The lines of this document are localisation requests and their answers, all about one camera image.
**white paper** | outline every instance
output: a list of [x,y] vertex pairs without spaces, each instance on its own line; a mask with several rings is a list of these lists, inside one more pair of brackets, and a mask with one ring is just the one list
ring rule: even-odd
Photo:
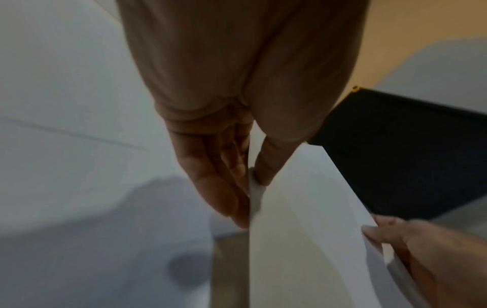
[[[252,137],[251,162],[262,132]],[[323,148],[302,145],[251,195],[252,308],[428,306],[391,247],[382,254],[362,235],[374,221]]]

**hand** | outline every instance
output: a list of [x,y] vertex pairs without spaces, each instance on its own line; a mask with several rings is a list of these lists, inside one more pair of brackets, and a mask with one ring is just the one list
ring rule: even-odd
[[249,224],[247,151],[269,185],[312,137],[355,64],[368,0],[118,0],[127,41],[180,165],[208,204]]
[[419,220],[375,216],[364,227],[391,244],[432,307],[487,307],[487,242]]

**paper sheet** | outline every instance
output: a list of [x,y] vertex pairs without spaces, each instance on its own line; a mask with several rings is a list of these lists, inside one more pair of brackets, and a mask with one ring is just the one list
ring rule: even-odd
[[[253,131],[250,162],[263,134]],[[321,147],[302,145],[264,191],[251,183],[250,301],[261,307],[428,307]]]

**wooden floor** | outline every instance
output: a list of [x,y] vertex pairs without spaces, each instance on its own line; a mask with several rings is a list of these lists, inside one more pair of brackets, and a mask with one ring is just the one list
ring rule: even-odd
[[[344,93],[354,85],[373,87],[430,43],[487,36],[486,12],[485,0],[372,0],[359,59]],[[217,243],[213,308],[248,306],[248,255],[246,234]]]

